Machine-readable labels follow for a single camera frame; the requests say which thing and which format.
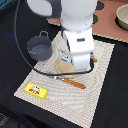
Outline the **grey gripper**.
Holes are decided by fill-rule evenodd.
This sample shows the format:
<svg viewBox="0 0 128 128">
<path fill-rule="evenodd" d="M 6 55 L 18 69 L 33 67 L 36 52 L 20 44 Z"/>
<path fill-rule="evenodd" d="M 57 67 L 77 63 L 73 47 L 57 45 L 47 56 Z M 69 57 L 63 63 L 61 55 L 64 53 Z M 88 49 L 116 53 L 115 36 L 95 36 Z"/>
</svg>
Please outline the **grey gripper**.
<svg viewBox="0 0 128 128">
<path fill-rule="evenodd" d="M 86 71 L 90 64 L 90 60 L 93 57 L 94 57 L 94 54 L 92 52 L 72 53 L 71 58 L 72 58 L 74 70 L 76 72 Z"/>
</svg>

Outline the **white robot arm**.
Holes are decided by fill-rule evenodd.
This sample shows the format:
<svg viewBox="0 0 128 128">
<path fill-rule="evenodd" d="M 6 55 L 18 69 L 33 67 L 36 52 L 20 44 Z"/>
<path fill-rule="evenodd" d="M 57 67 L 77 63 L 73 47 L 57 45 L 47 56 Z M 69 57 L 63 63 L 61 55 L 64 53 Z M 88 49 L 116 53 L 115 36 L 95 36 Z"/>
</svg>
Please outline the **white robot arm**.
<svg viewBox="0 0 128 128">
<path fill-rule="evenodd" d="M 85 71 L 94 49 L 92 23 L 97 0 L 27 0 L 27 4 L 38 15 L 60 19 L 74 70 Z"/>
</svg>

